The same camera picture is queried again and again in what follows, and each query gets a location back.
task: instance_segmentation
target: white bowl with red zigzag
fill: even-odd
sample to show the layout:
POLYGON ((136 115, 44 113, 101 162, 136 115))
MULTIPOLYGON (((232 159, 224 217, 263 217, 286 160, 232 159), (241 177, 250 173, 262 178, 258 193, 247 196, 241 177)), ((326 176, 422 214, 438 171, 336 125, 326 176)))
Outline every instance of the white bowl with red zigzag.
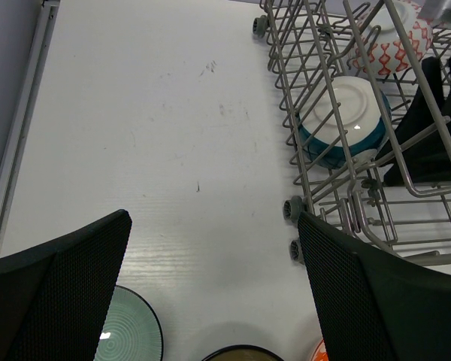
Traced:
MULTIPOLYGON (((417 18, 421 11, 420 5, 411 0, 394 0, 393 2, 401 18, 404 30, 406 30, 408 38, 413 45, 416 58, 421 60, 432 44, 433 30, 431 25, 426 20, 417 18)), ((358 26, 362 25, 371 11, 372 7, 358 18, 358 26)), ((375 75, 384 77, 408 69, 411 66, 410 60, 407 58, 401 39, 384 5, 362 33, 362 41, 366 50, 369 49, 371 41, 375 38, 376 32, 370 37, 369 41, 367 40, 367 36, 374 30, 375 26, 380 26, 381 31, 374 44, 372 44, 372 50, 368 59, 375 75)), ((359 49, 355 45, 349 52, 348 57, 352 59, 350 62, 352 66, 357 69, 363 69, 365 72, 364 62, 359 55, 359 49)))

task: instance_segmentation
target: green plate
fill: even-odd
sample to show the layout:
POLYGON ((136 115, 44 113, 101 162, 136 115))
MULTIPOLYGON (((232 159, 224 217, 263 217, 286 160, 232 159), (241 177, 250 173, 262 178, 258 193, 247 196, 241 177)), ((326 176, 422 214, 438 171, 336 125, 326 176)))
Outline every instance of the green plate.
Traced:
POLYGON ((134 291, 115 286, 95 361, 162 361, 163 353, 156 313, 134 291))

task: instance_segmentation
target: bowl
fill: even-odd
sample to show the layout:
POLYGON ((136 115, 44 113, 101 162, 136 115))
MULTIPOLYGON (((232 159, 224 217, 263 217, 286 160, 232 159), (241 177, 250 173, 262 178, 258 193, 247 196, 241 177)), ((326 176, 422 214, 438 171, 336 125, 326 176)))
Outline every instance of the bowl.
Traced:
MULTIPOLYGON (((393 0, 393 3, 399 17, 401 18, 404 30, 406 30, 410 42, 413 45, 416 58, 421 60, 431 47, 433 40, 432 27, 428 21, 417 18, 422 8, 420 5, 410 0, 393 0)), ((371 11, 372 7, 369 11, 366 11, 358 18, 358 26, 363 24, 371 11)), ((368 59, 375 75, 383 77, 410 68, 410 60, 407 58, 401 39, 396 32, 385 5, 381 7, 379 12, 372 19, 371 23, 362 33, 363 42, 375 26, 380 26, 381 31, 375 43, 372 45, 372 50, 368 59)), ((365 47, 366 50, 368 50, 370 44, 366 44, 365 47)), ((352 50, 348 53, 348 57, 353 59, 351 64, 355 68, 363 69, 365 72, 364 62, 360 57, 357 44, 355 44, 352 50)))
POLYGON ((314 352, 310 356, 310 361, 329 361, 328 354, 325 350, 324 340, 321 340, 320 343, 314 349, 314 352))
MULTIPOLYGON (((320 82, 309 101, 302 108, 299 114, 300 120, 304 118, 306 112, 314 105, 314 100, 320 96, 324 87, 325 82, 320 82)), ((346 139, 351 156, 364 154, 370 159, 376 155, 376 150, 384 142, 386 135, 386 128, 371 84, 360 77, 344 76, 334 78, 332 87, 336 101, 341 104, 339 114, 341 115, 343 127, 347 130, 346 139)), ((388 99, 384 94, 382 96, 390 116, 391 107, 388 99)), ((339 136, 339 129, 337 128, 334 115, 312 136, 331 110, 331 99, 328 91, 325 91, 319 101, 313 106, 307 118, 299 126, 301 144, 304 144, 307 139, 312 137, 308 144, 303 147, 304 154, 311 161, 314 161, 323 153, 339 136)), ((323 158, 317 161, 317 164, 325 168, 336 169, 340 168, 345 162, 346 156, 344 155, 342 143, 339 141, 323 158)))
POLYGON ((115 286, 94 361, 162 361, 164 339, 156 313, 134 291, 115 286))
POLYGON ((224 347, 202 361, 283 361, 283 359, 262 347, 237 344, 224 347))

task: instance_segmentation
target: white table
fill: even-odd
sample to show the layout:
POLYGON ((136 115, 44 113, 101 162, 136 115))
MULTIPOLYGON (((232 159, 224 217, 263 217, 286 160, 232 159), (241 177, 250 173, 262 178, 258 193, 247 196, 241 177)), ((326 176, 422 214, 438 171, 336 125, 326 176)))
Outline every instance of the white table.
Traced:
POLYGON ((118 284, 156 310, 164 360, 256 344, 290 361, 320 339, 297 230, 300 194, 258 5, 63 1, 0 256, 118 208, 133 219, 118 284))

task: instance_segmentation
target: metal wire basket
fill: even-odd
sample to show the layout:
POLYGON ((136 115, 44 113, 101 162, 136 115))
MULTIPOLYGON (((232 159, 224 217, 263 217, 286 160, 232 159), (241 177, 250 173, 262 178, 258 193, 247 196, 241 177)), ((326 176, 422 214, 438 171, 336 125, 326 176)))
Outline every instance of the metal wire basket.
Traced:
MULTIPOLYGON (((274 85, 282 91, 279 101, 279 108, 285 113, 282 125, 290 131, 286 144, 293 149, 289 163, 297 167, 294 184, 302 189, 301 197, 286 201, 284 217, 294 222, 298 213, 306 210, 350 235, 386 252, 407 257, 411 262, 451 264, 451 183, 414 184, 403 157, 406 149, 431 133, 439 132, 451 162, 451 134, 446 127, 449 119, 442 116, 434 100, 392 0, 380 0, 375 6, 364 3, 356 9, 350 7, 348 0, 343 0, 345 16, 329 14, 326 2, 262 0, 260 6, 266 15, 256 18, 253 24, 253 32, 259 37, 265 36, 270 46, 268 70, 277 76, 274 85), (381 28, 377 26, 369 31, 367 26, 382 6, 387 8, 395 24, 411 67, 376 79, 367 61, 356 70, 350 66, 354 59, 346 60, 345 57, 355 44, 359 57, 369 57, 381 28), (362 22, 358 26, 356 22, 360 17, 362 22), (364 160, 349 152, 347 131, 339 112, 341 104, 334 101, 333 82, 336 77, 351 74, 371 82, 379 105, 392 145, 392 151, 380 159, 364 160), (322 83, 325 85, 321 85, 319 97, 328 92, 332 110, 316 131, 334 116, 338 137, 310 161, 304 148, 312 137, 301 141, 299 127, 317 103, 311 96, 317 94, 316 88, 322 83), (394 129, 406 114, 418 86, 434 124, 399 144, 394 129), (381 92, 391 104, 391 116, 381 92), (319 167, 317 163, 321 158, 338 144, 344 149, 345 164, 334 170, 319 167), (404 187, 385 187, 383 184, 381 166, 393 157, 401 170, 404 187)), ((444 25, 434 27, 433 44, 428 53, 441 58, 443 86, 447 91, 451 80, 445 63, 451 57, 451 29, 444 25)), ((292 257, 297 259, 298 253, 300 250, 293 242, 292 257)))

